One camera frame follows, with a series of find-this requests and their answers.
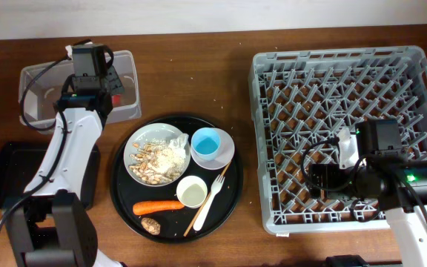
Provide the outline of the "grey plate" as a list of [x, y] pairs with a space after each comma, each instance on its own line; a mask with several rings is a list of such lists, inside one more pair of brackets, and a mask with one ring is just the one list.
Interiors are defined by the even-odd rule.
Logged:
[[[149, 124], [149, 125], [141, 127], [139, 130], [135, 131], [128, 138], [128, 140], [126, 142], [126, 145], [125, 145], [125, 148], [124, 148], [123, 153], [122, 153], [123, 163], [125, 164], [125, 168], [126, 168], [128, 174], [135, 181], [137, 181], [137, 182], [139, 182], [139, 183], [141, 183], [143, 185], [146, 185], [146, 184], [142, 183], [140, 179], [138, 179], [137, 177], [135, 177], [128, 170], [129, 164], [131, 164], [133, 162], [133, 160], [129, 158], [129, 153], [135, 151], [135, 149], [131, 147], [131, 145], [132, 145], [133, 142], [140, 142], [142, 145], [144, 145], [146, 142], [151, 142], [154, 139], [161, 139], [161, 140], [165, 140], [165, 141], [167, 141], [169, 143], [169, 141], [171, 139], [177, 138], [180, 134], [184, 134], [184, 133], [181, 132], [180, 129], [178, 129], [178, 128], [172, 126], [172, 125], [166, 124], [166, 123], [153, 123], [153, 124]], [[184, 171], [182, 172], [181, 175], [183, 175], [184, 172], [187, 170], [187, 167], [188, 167], [189, 162], [191, 160], [191, 153], [190, 153], [190, 144], [189, 144], [189, 142], [185, 146], [185, 150], [187, 152], [188, 161], [187, 161], [187, 165], [185, 166]], [[146, 185], [146, 186], [150, 186], [150, 187], [161, 187], [163, 185]]]

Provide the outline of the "pile of food scraps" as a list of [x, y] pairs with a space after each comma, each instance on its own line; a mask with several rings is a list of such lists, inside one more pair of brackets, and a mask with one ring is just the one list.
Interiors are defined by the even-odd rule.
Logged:
[[187, 155], [185, 159], [175, 156], [165, 140], [154, 139], [144, 145], [133, 142], [131, 147], [135, 151], [129, 153], [133, 162], [129, 164], [128, 170], [146, 185], [173, 182], [181, 176], [187, 165]]

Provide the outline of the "white napkin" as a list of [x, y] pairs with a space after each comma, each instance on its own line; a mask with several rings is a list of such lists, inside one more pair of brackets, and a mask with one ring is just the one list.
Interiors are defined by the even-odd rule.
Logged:
[[185, 159], [187, 152], [185, 146], [188, 143], [188, 135], [186, 133], [180, 134], [177, 138], [171, 139], [168, 143], [168, 148], [170, 148], [173, 154], [181, 159]]

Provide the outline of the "pink bowl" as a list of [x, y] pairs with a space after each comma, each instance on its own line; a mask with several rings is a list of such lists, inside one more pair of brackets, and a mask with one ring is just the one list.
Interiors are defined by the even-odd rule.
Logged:
[[235, 146], [232, 137], [226, 131], [220, 128], [214, 129], [218, 132], [221, 139], [221, 146], [216, 158], [210, 161], [200, 159], [191, 147], [191, 157], [193, 158], [193, 160], [196, 162], [197, 165], [208, 170], [216, 170], [223, 168], [232, 160], [235, 152]]

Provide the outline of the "blue plastic cup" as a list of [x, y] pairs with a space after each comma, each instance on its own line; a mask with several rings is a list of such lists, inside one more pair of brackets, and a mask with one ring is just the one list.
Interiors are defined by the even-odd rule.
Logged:
[[191, 139], [191, 147], [200, 159], [216, 158], [221, 146], [220, 135], [214, 128], [200, 128]]

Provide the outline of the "small white cup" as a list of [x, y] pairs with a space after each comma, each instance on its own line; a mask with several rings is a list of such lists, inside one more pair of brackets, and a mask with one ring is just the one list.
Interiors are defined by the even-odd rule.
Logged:
[[199, 208], [206, 200], [207, 194], [205, 181], [197, 176], [182, 178], [176, 187], [178, 200], [188, 208]]

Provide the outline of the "red snack wrapper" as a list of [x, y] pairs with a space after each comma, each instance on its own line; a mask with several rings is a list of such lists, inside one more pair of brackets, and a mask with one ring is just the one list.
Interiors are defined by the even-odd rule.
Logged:
[[120, 95], [113, 95], [112, 96], [112, 104], [114, 107], [118, 107], [121, 105], [121, 96]]

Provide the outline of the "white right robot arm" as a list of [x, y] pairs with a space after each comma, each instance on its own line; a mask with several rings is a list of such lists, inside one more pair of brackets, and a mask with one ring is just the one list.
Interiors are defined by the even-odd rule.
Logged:
[[352, 201], [353, 219], [358, 202], [376, 200], [377, 212], [399, 244], [404, 266], [427, 266], [427, 161], [406, 162], [399, 157], [361, 156], [352, 167], [312, 164], [308, 184], [329, 199]]

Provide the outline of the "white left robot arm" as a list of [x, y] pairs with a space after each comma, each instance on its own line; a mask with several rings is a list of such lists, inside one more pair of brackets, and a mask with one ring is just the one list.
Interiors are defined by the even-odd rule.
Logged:
[[87, 164], [111, 112], [112, 65], [76, 67], [55, 108], [55, 130], [34, 178], [0, 220], [18, 266], [119, 266], [98, 247], [80, 200]]

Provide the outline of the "grey dishwasher rack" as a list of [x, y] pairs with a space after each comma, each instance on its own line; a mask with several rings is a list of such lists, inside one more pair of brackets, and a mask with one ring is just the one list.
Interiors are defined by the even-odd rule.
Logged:
[[248, 77], [262, 224], [277, 236], [386, 229], [377, 202], [310, 191], [302, 168], [367, 119], [396, 119], [409, 159], [427, 160], [427, 58], [417, 46], [259, 53]]

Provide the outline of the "wooden chopstick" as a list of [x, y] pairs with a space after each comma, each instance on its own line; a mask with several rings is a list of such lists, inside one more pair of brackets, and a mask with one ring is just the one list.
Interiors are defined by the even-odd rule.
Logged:
[[188, 233], [191, 231], [191, 229], [193, 228], [195, 231], [200, 230], [207, 218], [208, 212], [211, 208], [211, 205], [213, 203], [214, 197], [221, 191], [223, 183], [225, 181], [225, 173], [228, 170], [229, 166], [230, 166], [230, 162], [224, 167], [223, 171], [221, 174], [219, 174], [217, 176], [217, 178], [213, 181], [212, 185], [211, 185], [211, 191], [210, 193], [207, 195], [206, 200], [202, 203], [202, 205], [200, 206], [199, 210], [197, 211], [196, 215], [194, 216], [194, 218], [191, 220], [191, 223], [189, 224], [189, 226], [187, 227], [187, 229], [185, 230], [183, 236], [186, 237], [188, 235]]

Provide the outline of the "white plastic fork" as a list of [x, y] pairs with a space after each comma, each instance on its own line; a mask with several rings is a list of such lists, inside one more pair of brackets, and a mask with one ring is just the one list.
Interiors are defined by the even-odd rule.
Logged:
[[208, 215], [208, 212], [210, 210], [210, 207], [213, 203], [214, 197], [220, 192], [224, 181], [225, 181], [224, 175], [219, 175], [214, 180], [214, 182], [211, 186], [210, 196], [206, 199], [206, 202], [205, 202], [202, 210], [200, 211], [198, 217], [196, 218], [196, 220], [193, 224], [193, 229], [195, 231], [200, 231], [202, 229], [202, 227], [205, 223], [206, 217]]

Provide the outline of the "black rectangular tray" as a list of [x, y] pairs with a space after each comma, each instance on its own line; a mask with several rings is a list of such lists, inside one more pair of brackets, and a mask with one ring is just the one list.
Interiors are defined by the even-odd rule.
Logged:
[[[47, 143], [7, 142], [0, 151], [0, 209], [8, 197], [18, 197], [35, 176], [42, 163]], [[100, 165], [100, 151], [95, 145], [85, 171], [81, 201], [85, 209], [93, 206]]]

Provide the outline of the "orange carrot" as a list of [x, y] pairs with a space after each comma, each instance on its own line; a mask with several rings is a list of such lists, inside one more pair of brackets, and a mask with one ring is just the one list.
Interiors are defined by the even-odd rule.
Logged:
[[185, 206], [177, 200], [143, 201], [133, 205], [133, 213], [137, 216], [152, 214], [159, 211], [175, 211]]

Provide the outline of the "brown mushroom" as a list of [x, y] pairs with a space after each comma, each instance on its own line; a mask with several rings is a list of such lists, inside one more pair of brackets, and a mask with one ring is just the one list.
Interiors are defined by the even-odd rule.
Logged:
[[156, 236], [161, 232], [161, 225], [155, 219], [144, 217], [141, 220], [141, 224], [143, 229], [151, 235]]

